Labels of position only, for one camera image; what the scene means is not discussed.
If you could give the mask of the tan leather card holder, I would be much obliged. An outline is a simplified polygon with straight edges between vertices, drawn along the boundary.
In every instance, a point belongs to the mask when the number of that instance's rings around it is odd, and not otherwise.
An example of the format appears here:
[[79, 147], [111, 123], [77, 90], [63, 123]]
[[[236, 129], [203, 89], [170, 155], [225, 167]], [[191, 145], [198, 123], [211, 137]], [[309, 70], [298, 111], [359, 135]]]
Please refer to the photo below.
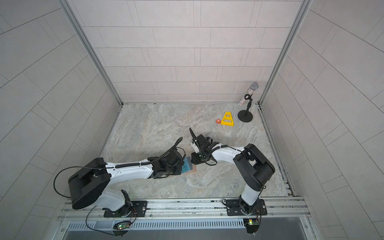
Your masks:
[[192, 163], [191, 157], [185, 157], [181, 173], [194, 173], [196, 171], [197, 167]]

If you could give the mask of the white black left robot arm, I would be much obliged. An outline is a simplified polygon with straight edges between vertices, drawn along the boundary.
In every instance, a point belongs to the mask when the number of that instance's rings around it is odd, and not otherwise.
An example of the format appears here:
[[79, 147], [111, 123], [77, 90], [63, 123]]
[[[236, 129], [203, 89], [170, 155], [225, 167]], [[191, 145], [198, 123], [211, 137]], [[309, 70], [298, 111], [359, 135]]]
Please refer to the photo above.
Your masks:
[[112, 185], [135, 179], [180, 175], [185, 157], [175, 147], [160, 157], [135, 163], [106, 163], [103, 158], [96, 158], [68, 179], [72, 208], [80, 210], [97, 205], [116, 212], [128, 205], [129, 196], [123, 190], [113, 190]]

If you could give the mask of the teal VIP card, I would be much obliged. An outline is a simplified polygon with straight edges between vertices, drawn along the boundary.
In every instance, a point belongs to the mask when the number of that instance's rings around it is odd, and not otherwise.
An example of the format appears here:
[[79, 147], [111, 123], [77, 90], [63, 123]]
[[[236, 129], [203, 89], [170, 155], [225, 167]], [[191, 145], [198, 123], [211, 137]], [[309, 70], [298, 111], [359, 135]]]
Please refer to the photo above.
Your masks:
[[193, 170], [193, 165], [191, 163], [191, 158], [190, 157], [185, 157], [184, 158], [184, 163], [182, 165], [182, 171], [181, 173], [188, 173]]

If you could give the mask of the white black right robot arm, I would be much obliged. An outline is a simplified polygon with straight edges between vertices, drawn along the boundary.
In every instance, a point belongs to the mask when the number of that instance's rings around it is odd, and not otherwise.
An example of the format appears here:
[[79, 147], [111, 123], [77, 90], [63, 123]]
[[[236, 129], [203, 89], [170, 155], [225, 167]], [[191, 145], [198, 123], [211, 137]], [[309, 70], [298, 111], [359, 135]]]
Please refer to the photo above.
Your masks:
[[249, 215], [256, 211], [256, 203], [266, 185], [275, 173], [274, 165], [253, 144], [245, 147], [230, 147], [214, 142], [210, 137], [192, 135], [192, 163], [214, 166], [218, 162], [236, 165], [245, 181], [245, 189], [239, 197], [242, 212]]

